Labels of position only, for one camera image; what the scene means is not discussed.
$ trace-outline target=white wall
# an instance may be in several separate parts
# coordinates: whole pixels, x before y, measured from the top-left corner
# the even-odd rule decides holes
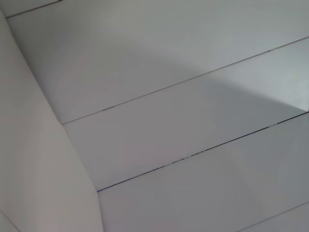
[[[102,232],[98,195],[2,14],[0,210],[21,232]]]

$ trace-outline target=white ceiling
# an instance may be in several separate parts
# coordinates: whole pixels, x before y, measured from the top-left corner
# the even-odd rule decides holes
[[[9,19],[61,123],[309,35],[306,0],[65,0]]]
[[[56,1],[58,0],[0,0],[0,9],[8,17]]]
[[[308,36],[308,8],[65,0],[9,23],[102,189],[307,111],[309,39],[166,87]]]
[[[0,0],[15,13],[41,3]],[[102,189],[308,111],[308,9],[307,0],[64,0],[8,21]],[[298,117],[100,192],[105,230],[235,232],[302,204],[307,127]]]
[[[65,124],[97,189],[309,108],[309,39]]]
[[[306,114],[106,189],[104,230],[238,232],[307,203],[308,138]],[[307,232],[308,207],[244,232]]]

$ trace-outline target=white panel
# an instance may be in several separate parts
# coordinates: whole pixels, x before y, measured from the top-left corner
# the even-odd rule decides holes
[[[308,232],[309,203],[249,227],[242,232]]]
[[[0,0],[0,8],[5,16],[31,10],[58,0]]]
[[[307,0],[65,0],[9,21],[65,123],[304,38],[308,8]]]
[[[21,232],[103,232],[98,194],[1,12],[0,210]]]
[[[105,232],[236,232],[304,204],[308,138],[306,114],[103,190]]]
[[[0,232],[18,232],[14,225],[0,211]]]
[[[303,40],[65,128],[102,189],[303,113],[295,106],[309,108],[308,47]]]

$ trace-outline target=dark line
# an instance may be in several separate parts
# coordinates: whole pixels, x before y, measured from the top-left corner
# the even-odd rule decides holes
[[[24,14],[24,13],[27,13],[27,12],[30,12],[30,11],[34,11],[34,10],[43,8],[43,7],[45,7],[45,6],[53,5],[53,4],[58,3],[58,2],[60,2],[60,1],[63,1],[63,0],[54,1],[54,2],[51,2],[51,3],[45,4],[45,5],[43,5],[43,6],[38,6],[38,7],[35,7],[35,8],[33,8],[33,9],[30,9],[30,10],[27,10],[27,11],[19,12],[19,13],[17,13],[17,14],[13,14],[13,15],[7,16],[6,18],[7,18],[7,19],[8,19],[8,18],[12,18],[12,17],[18,16],[18,15],[20,15],[20,14]]]
[[[303,206],[303,205],[305,205],[305,204],[308,204],[308,203],[309,203],[309,202],[305,202],[305,203],[303,203],[303,204],[301,204],[301,205],[298,205],[298,206],[296,206],[296,207],[294,207],[294,208],[292,208],[292,209],[288,209],[288,210],[286,210],[286,211],[284,211],[284,212],[282,212],[282,213],[279,213],[279,214],[276,214],[276,215],[271,216],[271,217],[269,217],[269,218],[266,218],[266,219],[264,219],[264,220],[262,220],[262,221],[259,221],[259,222],[255,223],[255,224],[251,225],[251,226],[247,226],[246,228],[243,228],[243,229],[241,229],[241,230],[239,230],[239,231],[236,231],[236,232],[241,232],[241,231],[243,231],[243,230],[245,230],[245,229],[247,229],[247,228],[250,228],[250,227],[252,227],[252,226],[255,226],[255,225],[257,225],[257,224],[260,224],[260,223],[262,223],[262,222],[264,222],[264,221],[270,220],[270,219],[272,219],[272,218],[274,218],[274,217],[276,217],[276,216],[279,216],[279,215],[281,215],[281,214],[284,214],[284,213],[286,213],[286,212],[289,212],[289,211],[291,211],[291,210],[293,210],[293,209],[296,209],[296,208],[301,207],[301,206]]]
[[[20,230],[14,225],[14,223],[12,223],[12,221],[0,210],[0,213],[2,213],[2,215],[11,223],[11,225],[18,231],[20,232]]]
[[[297,116],[295,116],[295,117],[289,118],[289,119],[284,120],[284,121],[282,121],[282,122],[286,122],[286,121],[288,121],[288,120],[290,120],[290,119],[293,119],[293,118],[296,118],[296,117],[299,117],[299,116],[305,115],[305,114],[307,114],[307,113],[309,113],[309,112],[305,112],[305,113],[303,113],[303,114],[301,114],[301,115],[297,115]]]
[[[282,122],[286,122],[286,121],[288,121],[288,120],[291,120],[291,119],[293,119],[293,118],[296,118],[296,117],[305,115],[305,114],[307,114],[307,113],[308,113],[308,112],[305,112],[305,113],[303,113],[303,114],[301,114],[301,115],[297,115],[297,116],[295,116],[295,117],[289,118],[289,119],[284,120],[284,121],[282,121]],[[200,154],[200,153],[203,153],[203,152],[205,152],[205,151],[209,151],[209,150],[211,150],[211,149],[214,149],[214,148],[216,148],[216,147],[219,147],[219,146],[222,146],[222,145],[224,145],[224,144],[230,143],[230,142],[235,141],[235,140],[237,140],[237,139],[241,139],[241,138],[246,137],[246,136],[248,136],[248,135],[257,133],[257,132],[259,132],[259,131],[263,131],[263,130],[269,128],[269,127],[264,127],[264,128],[262,128],[262,129],[259,129],[259,130],[256,130],[256,131],[254,131],[254,132],[251,132],[251,133],[249,133],[249,134],[245,134],[245,135],[243,135],[243,136],[241,136],[241,137],[238,137],[238,138],[236,138],[236,139],[232,139],[232,140],[230,140],[230,141],[228,141],[228,142],[225,142],[225,143],[219,144],[219,145],[217,145],[217,146],[213,146],[213,147],[211,147],[211,148],[208,148],[208,149],[206,149],[206,150],[197,152],[197,153],[195,153],[195,154],[193,154],[193,155],[190,155],[190,156],[187,156],[187,157],[185,157],[185,158],[179,159],[179,160],[177,160],[177,161],[174,161],[174,162],[169,163],[169,164],[167,164],[167,165],[164,165],[164,166],[162,166],[162,167],[153,169],[153,170],[148,171],[148,172],[146,172],[146,173],[143,173],[143,174],[134,176],[134,177],[132,177],[132,178],[130,178],[130,179],[121,181],[121,182],[119,182],[119,183],[117,183],[117,184],[114,184],[114,185],[108,186],[108,187],[106,187],[106,188],[100,189],[100,190],[98,190],[97,192],[101,192],[101,191],[103,191],[103,190],[105,190],[105,189],[109,189],[109,188],[111,188],[111,187],[113,187],[113,186],[116,186],[116,185],[119,185],[119,184],[124,183],[124,182],[126,182],[126,181],[132,180],[132,179],[134,179],[134,178],[136,178],[136,177],[139,177],[139,176],[141,176],[141,175],[145,175],[145,174],[151,173],[151,172],[156,171],[156,170],[158,170],[158,169],[167,167],[167,166],[169,166],[169,165],[171,165],[171,164],[177,163],[177,162],[182,161],[182,160],[184,160],[184,159],[187,159],[187,158],[189,158],[189,157],[196,156],[196,155],[198,155],[198,154]]]
[[[85,115],[85,116],[83,116],[83,117],[79,117],[79,118],[77,118],[77,119],[73,119],[73,120],[71,120],[71,121],[69,121],[69,122],[65,122],[65,123],[63,123],[62,125],[65,125],[65,124],[67,124],[67,123],[74,122],[74,121],[76,121],[76,120],[78,120],[78,119],[81,119],[81,118],[84,118],[84,117],[87,117],[87,116],[90,116],[90,115],[94,115],[94,114],[96,114],[96,113],[99,113],[99,112],[102,112],[102,111],[105,111],[105,110],[111,109],[111,108],[113,108],[113,107],[116,107],[116,106],[122,105],[122,104],[124,104],[124,103],[131,102],[131,101],[136,100],[136,99],[138,99],[138,98],[142,98],[142,97],[145,97],[145,96],[147,96],[147,95],[150,95],[150,94],[153,94],[153,93],[159,92],[159,91],[164,90],[164,89],[166,89],[166,88],[169,88],[169,87],[172,87],[172,86],[175,86],[175,85],[179,85],[179,84],[184,83],[184,82],[186,82],[186,81],[190,81],[190,80],[195,79],[195,78],[198,78],[198,77],[200,77],[200,76],[203,76],[203,75],[206,75],[206,74],[209,74],[209,73],[212,73],[212,72],[218,71],[218,70],[220,70],[220,69],[224,69],[224,68],[226,68],[226,67],[228,67],[228,66],[231,66],[231,65],[234,65],[234,64],[237,64],[237,63],[243,62],[243,61],[248,60],[248,59],[251,59],[251,58],[253,58],[253,57],[257,57],[257,56],[262,55],[262,54],[265,54],[265,53],[267,53],[267,52],[272,52],[272,51],[274,51],[274,50],[277,50],[277,49],[279,49],[279,48],[282,48],[282,47],[288,46],[288,45],[290,45],[290,44],[294,44],[294,43],[296,43],[296,42],[299,42],[299,41],[301,41],[301,40],[305,40],[305,39],[307,39],[307,38],[309,38],[309,36],[307,36],[307,37],[305,37],[305,38],[302,38],[302,39],[300,39],[300,40],[296,40],[296,41],[294,41],[294,42],[287,43],[287,44],[285,44],[285,45],[282,45],[282,46],[276,47],[276,48],[271,49],[271,50],[268,50],[268,51],[266,51],[266,52],[263,52],[263,53],[257,54],[257,55],[255,55],[255,56],[252,56],[252,57],[249,57],[249,58],[246,58],[246,59],[242,59],[242,60],[240,60],[240,61],[237,61],[237,62],[234,62],[234,63],[232,63],[232,64],[229,64],[229,65],[223,66],[223,67],[221,67],[221,68],[218,68],[218,69],[212,70],[212,71],[210,71],[210,72],[206,72],[206,73],[204,73],[204,74],[201,74],[201,75],[198,75],[198,76],[192,77],[192,78],[187,79],[187,80],[185,80],[185,81],[178,82],[178,83],[173,84],[173,85],[171,85],[171,86],[167,86],[167,87],[165,87],[165,88],[161,88],[161,89],[156,90],[156,91],[154,91],[154,92],[147,93],[147,94],[142,95],[142,96],[139,96],[139,97],[137,97],[137,98],[133,98],[133,99],[128,100],[128,101],[124,101],[124,102],[122,102],[122,103],[120,103],[120,104],[114,105],[114,106],[109,107],[109,108],[106,108],[106,109],[104,109],[104,110],[96,111],[96,112],[91,113],[91,114],[89,114],[89,115]]]

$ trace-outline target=ceiling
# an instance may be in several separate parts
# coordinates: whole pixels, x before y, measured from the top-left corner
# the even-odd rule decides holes
[[[308,138],[306,114],[103,190],[104,231],[307,232]]]
[[[64,0],[8,22],[99,190],[307,111],[308,8]]]

